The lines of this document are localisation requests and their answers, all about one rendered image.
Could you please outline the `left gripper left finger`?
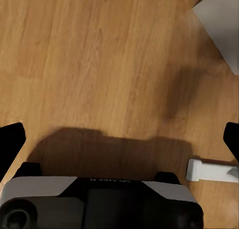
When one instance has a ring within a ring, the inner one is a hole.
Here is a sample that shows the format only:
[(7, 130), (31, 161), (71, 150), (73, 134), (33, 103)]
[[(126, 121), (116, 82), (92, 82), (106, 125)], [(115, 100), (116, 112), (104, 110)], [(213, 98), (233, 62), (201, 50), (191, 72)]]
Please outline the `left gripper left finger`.
[(26, 141), (21, 122), (0, 128), (0, 182)]

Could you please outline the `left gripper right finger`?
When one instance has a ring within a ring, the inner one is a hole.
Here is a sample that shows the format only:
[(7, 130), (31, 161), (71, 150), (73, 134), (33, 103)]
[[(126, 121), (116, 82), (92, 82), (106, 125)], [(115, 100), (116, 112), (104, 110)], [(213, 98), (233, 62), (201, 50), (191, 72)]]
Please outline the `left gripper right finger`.
[(239, 162), (239, 124), (227, 122), (223, 140)]

